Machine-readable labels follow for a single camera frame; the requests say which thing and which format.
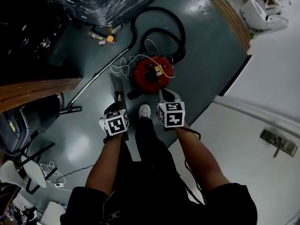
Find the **white wall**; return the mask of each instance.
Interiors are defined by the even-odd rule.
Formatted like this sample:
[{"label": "white wall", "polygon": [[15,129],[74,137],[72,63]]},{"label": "white wall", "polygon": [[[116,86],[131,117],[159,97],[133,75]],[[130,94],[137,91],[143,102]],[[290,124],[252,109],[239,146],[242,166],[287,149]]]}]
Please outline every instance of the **white wall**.
[{"label": "white wall", "polygon": [[253,57],[225,96],[300,121],[300,0],[281,2],[285,30],[258,35]]}]

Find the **yellow label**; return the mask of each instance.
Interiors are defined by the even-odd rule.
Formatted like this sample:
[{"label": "yellow label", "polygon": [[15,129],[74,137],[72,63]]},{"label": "yellow label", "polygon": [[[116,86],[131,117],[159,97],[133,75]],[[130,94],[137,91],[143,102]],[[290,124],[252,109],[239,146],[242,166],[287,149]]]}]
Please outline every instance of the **yellow label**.
[{"label": "yellow label", "polygon": [[15,132],[15,127],[14,127],[14,125],[13,125],[13,123],[12,122],[10,122],[10,127],[11,127],[11,129],[13,130],[13,132]]},{"label": "yellow label", "polygon": [[159,65],[158,69],[159,69],[159,71],[160,71],[161,73],[164,73],[163,68],[161,67],[161,65]]}]

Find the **orange object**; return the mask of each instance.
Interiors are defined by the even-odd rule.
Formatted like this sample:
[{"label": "orange object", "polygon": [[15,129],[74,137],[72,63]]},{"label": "orange object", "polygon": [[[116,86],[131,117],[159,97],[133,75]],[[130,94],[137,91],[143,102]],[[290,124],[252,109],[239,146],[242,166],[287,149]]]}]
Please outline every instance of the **orange object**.
[{"label": "orange object", "polygon": [[106,39],[109,43],[113,42],[114,38],[113,36],[108,36]]}]

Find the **black shirt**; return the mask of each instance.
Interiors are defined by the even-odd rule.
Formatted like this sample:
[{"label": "black shirt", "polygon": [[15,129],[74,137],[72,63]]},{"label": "black shirt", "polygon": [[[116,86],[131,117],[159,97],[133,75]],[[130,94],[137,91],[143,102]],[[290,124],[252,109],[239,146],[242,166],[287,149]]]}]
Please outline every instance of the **black shirt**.
[{"label": "black shirt", "polygon": [[87,187],[74,188],[66,224],[198,224],[255,225],[256,206],[246,186],[231,183],[207,195],[207,205],[188,199],[179,176],[128,177],[112,195]]}]

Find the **forearm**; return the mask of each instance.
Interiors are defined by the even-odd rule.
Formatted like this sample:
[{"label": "forearm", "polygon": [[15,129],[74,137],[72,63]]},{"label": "forearm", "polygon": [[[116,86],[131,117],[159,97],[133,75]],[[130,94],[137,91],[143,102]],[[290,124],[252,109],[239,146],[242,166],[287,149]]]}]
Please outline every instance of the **forearm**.
[{"label": "forearm", "polygon": [[104,145],[100,157],[89,173],[85,186],[110,195],[117,172],[122,135],[112,137]]},{"label": "forearm", "polygon": [[230,183],[223,175],[220,166],[212,153],[204,146],[198,137],[180,128],[176,133],[181,144],[188,166],[192,170],[196,180],[204,186],[206,191]]}]

